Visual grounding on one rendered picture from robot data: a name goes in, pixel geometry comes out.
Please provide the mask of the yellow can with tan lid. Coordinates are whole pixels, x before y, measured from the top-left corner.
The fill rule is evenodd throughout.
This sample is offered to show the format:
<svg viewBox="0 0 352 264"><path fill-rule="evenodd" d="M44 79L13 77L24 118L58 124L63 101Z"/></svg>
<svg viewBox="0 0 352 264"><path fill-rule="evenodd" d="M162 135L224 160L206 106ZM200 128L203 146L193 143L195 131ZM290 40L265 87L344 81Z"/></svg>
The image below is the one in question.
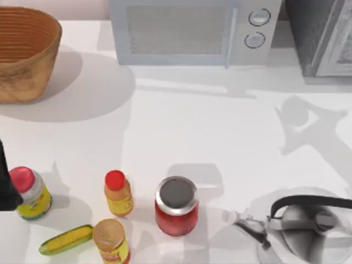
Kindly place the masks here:
<svg viewBox="0 0 352 264"><path fill-rule="evenodd" d="M99 221L93 228L93 242L97 246L104 264L128 264L130 251L125 229L116 219Z"/></svg>

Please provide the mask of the yellow corn cob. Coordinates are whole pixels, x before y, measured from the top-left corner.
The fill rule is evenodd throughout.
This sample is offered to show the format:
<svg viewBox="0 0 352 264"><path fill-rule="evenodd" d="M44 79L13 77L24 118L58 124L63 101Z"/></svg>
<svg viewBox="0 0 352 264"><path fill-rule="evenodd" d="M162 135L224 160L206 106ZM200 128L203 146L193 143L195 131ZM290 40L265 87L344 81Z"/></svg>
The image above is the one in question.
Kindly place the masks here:
<svg viewBox="0 0 352 264"><path fill-rule="evenodd" d="M88 242L92 239L92 233L92 225L81 225L43 242L38 251L45 256L57 255Z"/></svg>

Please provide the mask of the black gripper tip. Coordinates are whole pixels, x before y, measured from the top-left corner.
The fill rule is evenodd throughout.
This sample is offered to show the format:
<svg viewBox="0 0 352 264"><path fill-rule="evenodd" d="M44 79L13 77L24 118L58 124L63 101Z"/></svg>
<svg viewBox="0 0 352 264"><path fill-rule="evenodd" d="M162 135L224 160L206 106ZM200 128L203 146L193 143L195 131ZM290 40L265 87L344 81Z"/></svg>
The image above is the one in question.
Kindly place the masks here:
<svg viewBox="0 0 352 264"><path fill-rule="evenodd" d="M9 175L3 143L0 140L0 212L15 211L23 204Z"/></svg>

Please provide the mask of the microwave oven door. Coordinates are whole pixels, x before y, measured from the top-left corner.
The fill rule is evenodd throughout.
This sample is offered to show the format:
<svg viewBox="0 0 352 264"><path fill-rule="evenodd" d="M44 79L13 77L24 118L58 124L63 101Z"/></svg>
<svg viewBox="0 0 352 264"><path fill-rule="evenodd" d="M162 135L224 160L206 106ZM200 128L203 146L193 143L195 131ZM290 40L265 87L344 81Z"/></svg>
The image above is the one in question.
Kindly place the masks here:
<svg viewBox="0 0 352 264"><path fill-rule="evenodd" d="M227 65L233 0L108 0L125 65Z"/></svg>

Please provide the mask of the red-capped orange bottle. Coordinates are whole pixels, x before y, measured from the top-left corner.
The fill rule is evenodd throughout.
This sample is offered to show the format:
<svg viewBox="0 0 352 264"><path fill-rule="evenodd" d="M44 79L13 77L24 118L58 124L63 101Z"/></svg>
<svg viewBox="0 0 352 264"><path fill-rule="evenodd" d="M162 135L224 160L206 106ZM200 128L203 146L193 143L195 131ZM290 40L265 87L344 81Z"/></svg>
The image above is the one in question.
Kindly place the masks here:
<svg viewBox="0 0 352 264"><path fill-rule="evenodd" d="M109 210L118 217L128 215L134 206L130 183L120 170L109 171L104 178L104 194Z"/></svg>

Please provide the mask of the round microwave knob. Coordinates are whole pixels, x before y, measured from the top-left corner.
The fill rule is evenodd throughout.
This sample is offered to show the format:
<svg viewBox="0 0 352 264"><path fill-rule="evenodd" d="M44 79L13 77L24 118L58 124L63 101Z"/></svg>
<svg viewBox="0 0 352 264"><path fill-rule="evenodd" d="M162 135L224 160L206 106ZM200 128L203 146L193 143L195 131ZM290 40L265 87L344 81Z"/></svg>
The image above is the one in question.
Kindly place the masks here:
<svg viewBox="0 0 352 264"><path fill-rule="evenodd" d="M254 32L244 38L244 44L250 49L260 48L266 42L266 37L261 32Z"/></svg>
<svg viewBox="0 0 352 264"><path fill-rule="evenodd" d="M263 26L269 22L271 14L267 9L254 10L249 14L249 23L253 26Z"/></svg>

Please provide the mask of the pale microwave oven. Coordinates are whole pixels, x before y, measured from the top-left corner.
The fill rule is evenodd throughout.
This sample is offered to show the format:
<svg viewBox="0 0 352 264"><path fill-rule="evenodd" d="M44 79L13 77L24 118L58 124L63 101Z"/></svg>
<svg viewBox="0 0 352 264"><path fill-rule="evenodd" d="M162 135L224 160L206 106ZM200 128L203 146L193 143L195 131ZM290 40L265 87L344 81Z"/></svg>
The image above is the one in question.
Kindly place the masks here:
<svg viewBox="0 0 352 264"><path fill-rule="evenodd" d="M108 0L122 65L265 64L282 0Z"/></svg>

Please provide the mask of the red jar with silver lid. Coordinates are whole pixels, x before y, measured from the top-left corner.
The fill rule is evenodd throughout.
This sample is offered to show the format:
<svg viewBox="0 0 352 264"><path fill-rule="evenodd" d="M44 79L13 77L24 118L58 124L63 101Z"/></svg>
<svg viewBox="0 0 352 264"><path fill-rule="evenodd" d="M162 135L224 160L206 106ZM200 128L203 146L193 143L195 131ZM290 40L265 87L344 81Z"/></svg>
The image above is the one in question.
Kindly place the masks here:
<svg viewBox="0 0 352 264"><path fill-rule="evenodd" d="M155 193L155 220L159 229L172 237L189 234L198 222L197 187L183 176L167 177Z"/></svg>

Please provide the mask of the brown woven basket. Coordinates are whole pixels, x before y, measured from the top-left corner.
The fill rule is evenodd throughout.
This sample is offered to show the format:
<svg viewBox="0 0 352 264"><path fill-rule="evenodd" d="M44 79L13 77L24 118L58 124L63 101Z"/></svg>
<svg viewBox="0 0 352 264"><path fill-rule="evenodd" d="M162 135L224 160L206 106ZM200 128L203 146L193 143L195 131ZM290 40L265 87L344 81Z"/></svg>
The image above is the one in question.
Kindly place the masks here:
<svg viewBox="0 0 352 264"><path fill-rule="evenodd" d="M62 27L53 16L0 6L0 104L30 102L44 93L61 37Z"/></svg>

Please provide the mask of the red-lidded yellow label jar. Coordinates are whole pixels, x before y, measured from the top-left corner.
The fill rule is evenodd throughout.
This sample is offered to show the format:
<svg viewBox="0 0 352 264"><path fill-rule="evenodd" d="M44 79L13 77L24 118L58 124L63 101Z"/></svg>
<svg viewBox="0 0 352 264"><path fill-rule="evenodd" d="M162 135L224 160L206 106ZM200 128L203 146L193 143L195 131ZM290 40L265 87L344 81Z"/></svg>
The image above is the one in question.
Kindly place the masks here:
<svg viewBox="0 0 352 264"><path fill-rule="evenodd" d="M51 208L53 199L41 175L31 168L20 166L13 168L9 176L23 199L17 207L18 214L25 220L43 217Z"/></svg>

